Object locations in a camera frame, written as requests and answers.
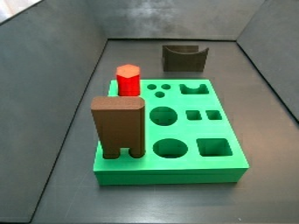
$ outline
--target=gray floor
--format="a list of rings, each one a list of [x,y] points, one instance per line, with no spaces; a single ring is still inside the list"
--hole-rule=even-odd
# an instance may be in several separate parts
[[[209,48],[204,73],[164,73],[161,45]],[[98,186],[97,133],[89,113],[116,67],[144,79],[211,80],[251,168],[236,184]],[[108,41],[50,176],[34,223],[299,222],[297,124],[233,42]]]

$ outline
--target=circular hole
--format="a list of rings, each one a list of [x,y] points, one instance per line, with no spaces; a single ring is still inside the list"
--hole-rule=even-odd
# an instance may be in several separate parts
[[[155,93],[155,96],[156,96],[157,98],[163,98],[163,97],[164,97],[164,92],[156,92],[156,93]]]
[[[153,108],[149,113],[152,122],[160,126],[169,126],[177,120],[177,114],[173,109],[168,107]]]
[[[147,88],[151,89],[151,90],[155,90],[156,89],[156,85],[155,84],[149,84],[149,85],[147,85]]]
[[[171,89],[171,85],[163,84],[163,89]]]
[[[161,158],[179,158],[187,151],[185,143],[173,138],[165,138],[153,144],[153,153]]]

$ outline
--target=green shape sorter board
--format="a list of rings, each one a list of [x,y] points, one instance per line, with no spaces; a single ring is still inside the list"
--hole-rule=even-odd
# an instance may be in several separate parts
[[[93,172],[102,185],[237,182],[248,161],[208,80],[140,80],[145,154],[121,149],[104,159],[97,143]],[[108,96],[117,96],[110,81]]]

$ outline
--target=dark gray surface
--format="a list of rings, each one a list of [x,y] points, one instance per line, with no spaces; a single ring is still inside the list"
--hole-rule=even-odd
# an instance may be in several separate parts
[[[32,218],[105,42],[80,0],[0,26],[0,221]]]
[[[299,121],[299,1],[267,0],[237,43]]]
[[[164,73],[163,45],[209,48],[204,73]],[[98,186],[90,100],[108,93],[116,67],[141,77],[208,78],[251,164],[236,184]],[[236,43],[108,41],[78,106],[33,223],[299,222],[299,129]]]
[[[264,0],[93,0],[112,39],[236,40]]]

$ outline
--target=small circular hole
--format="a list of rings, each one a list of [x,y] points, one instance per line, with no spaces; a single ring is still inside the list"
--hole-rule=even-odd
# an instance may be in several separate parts
[[[164,92],[156,92],[156,93],[155,93],[155,96],[156,96],[157,98],[163,98],[163,97],[164,97]]]
[[[156,85],[155,85],[155,84],[149,84],[149,85],[147,86],[147,88],[151,89],[151,90],[155,90],[155,89],[156,89]]]
[[[171,85],[163,84],[163,89],[171,89]]]

